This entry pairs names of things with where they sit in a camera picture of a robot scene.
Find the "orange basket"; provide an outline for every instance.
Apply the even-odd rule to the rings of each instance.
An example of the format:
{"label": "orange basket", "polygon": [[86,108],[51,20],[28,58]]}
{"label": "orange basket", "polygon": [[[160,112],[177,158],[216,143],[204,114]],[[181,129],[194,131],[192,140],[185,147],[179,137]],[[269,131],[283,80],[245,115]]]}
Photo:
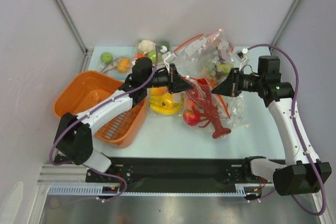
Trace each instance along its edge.
{"label": "orange basket", "polygon": [[[54,114],[61,118],[70,112],[76,115],[112,95],[123,82],[96,71],[77,75],[54,104]],[[146,119],[146,99],[123,112],[96,132],[95,137],[114,144],[118,148],[130,146]]]}

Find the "gray floor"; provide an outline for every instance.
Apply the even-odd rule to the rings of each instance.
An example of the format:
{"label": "gray floor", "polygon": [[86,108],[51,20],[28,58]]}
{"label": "gray floor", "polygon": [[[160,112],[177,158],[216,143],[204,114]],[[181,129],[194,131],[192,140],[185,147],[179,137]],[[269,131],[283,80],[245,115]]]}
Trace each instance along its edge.
{"label": "gray floor", "polygon": [[[104,204],[84,200],[57,209],[79,199],[78,196],[48,196],[40,224],[206,224],[206,223],[320,223],[318,217],[303,212],[291,197],[276,194],[261,203],[247,203],[228,197],[124,196]],[[300,200],[310,210],[309,195]]]}

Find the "white wall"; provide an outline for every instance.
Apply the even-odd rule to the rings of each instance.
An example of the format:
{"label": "white wall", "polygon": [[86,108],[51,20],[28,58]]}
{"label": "white wall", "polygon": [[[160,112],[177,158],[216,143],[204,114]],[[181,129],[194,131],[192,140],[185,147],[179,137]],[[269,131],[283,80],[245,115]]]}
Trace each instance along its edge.
{"label": "white wall", "polygon": [[83,55],[52,0],[0,0],[0,7],[0,207],[23,182],[21,224],[57,129],[53,102]]}
{"label": "white wall", "polygon": [[87,47],[177,45],[220,27],[235,45],[271,42],[293,0],[63,0]]}
{"label": "white wall", "polygon": [[[336,0],[303,0],[278,46],[299,70],[298,106],[308,137],[323,162],[334,169],[327,181],[330,207],[336,211]],[[281,61],[283,79],[295,82]]]}

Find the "red apple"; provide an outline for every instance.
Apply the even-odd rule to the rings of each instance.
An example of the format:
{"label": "red apple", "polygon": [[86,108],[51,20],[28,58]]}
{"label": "red apple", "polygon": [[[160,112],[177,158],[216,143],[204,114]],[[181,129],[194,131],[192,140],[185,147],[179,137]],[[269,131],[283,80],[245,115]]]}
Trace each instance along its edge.
{"label": "red apple", "polygon": [[198,114],[195,114],[192,111],[184,110],[183,111],[183,120],[186,124],[190,126],[196,126],[201,121],[201,117]]}
{"label": "red apple", "polygon": [[191,98],[187,98],[184,105],[185,105],[185,108],[189,111],[198,110],[197,103],[194,102]]}

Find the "toy fish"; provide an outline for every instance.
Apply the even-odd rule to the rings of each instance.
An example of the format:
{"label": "toy fish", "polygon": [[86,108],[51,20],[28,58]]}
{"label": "toy fish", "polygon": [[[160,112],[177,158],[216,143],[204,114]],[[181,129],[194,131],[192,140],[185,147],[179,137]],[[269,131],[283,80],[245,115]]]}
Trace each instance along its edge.
{"label": "toy fish", "polygon": [[119,57],[117,59],[114,59],[110,64],[106,65],[103,70],[101,70],[101,73],[107,73],[108,71],[114,69],[117,67],[118,63],[122,60],[125,59],[126,57]]}

